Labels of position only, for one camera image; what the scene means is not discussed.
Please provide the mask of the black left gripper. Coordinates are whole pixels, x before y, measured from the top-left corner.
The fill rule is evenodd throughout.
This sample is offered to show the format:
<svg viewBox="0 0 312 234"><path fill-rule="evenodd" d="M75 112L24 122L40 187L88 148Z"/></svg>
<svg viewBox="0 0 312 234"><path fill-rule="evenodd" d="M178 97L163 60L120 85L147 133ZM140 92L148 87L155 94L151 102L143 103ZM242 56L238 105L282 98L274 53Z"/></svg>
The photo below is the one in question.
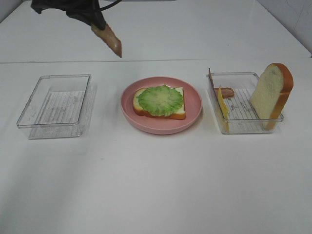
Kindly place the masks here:
<svg viewBox="0 0 312 234"><path fill-rule="evenodd" d="M33 0L31 8L38 14L46 9L66 11L66 15L99 30L106 29L106 21L100 11L98 0Z"/></svg>

